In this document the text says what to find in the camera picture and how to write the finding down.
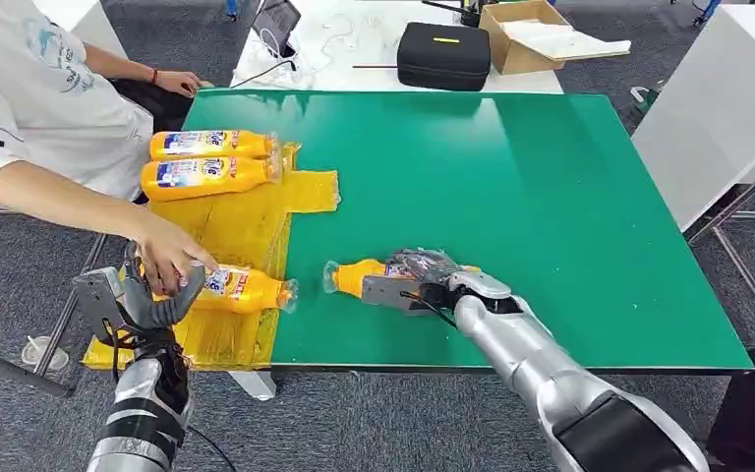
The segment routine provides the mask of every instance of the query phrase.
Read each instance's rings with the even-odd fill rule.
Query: cardboard box
[[[546,0],[524,0],[514,3],[487,5],[482,10],[479,28],[491,37],[491,61],[500,74],[555,71],[562,69],[565,61],[554,61],[512,40],[505,34],[500,22],[537,19],[546,25],[568,25]]]

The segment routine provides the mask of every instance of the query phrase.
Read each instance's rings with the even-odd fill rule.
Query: green tabletop
[[[438,318],[322,292],[328,260],[424,247],[510,285],[586,367],[752,367],[605,96],[216,89],[186,128],[275,131],[339,171],[337,212],[292,217],[273,365],[486,367]]]

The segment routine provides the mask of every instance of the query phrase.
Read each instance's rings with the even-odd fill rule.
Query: plastic cup
[[[50,336],[39,336],[36,338],[29,338],[28,345],[22,349],[22,362],[35,366],[41,360],[44,350],[47,349],[47,345],[50,344]],[[53,353],[53,358],[50,360],[50,366],[48,369],[51,371],[59,371],[65,365],[68,364],[68,353],[60,348],[56,348],[56,352]]]

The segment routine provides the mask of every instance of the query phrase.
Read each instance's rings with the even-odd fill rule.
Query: wrist
[[[125,202],[126,207],[122,208],[122,213],[118,219],[120,221],[118,235],[132,241],[142,242],[148,226],[148,222],[154,217],[154,213],[144,206]]]

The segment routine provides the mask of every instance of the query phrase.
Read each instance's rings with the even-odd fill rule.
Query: black pants
[[[193,101],[146,82],[115,79],[110,81],[117,92],[145,108],[154,118],[154,132],[181,131]]]

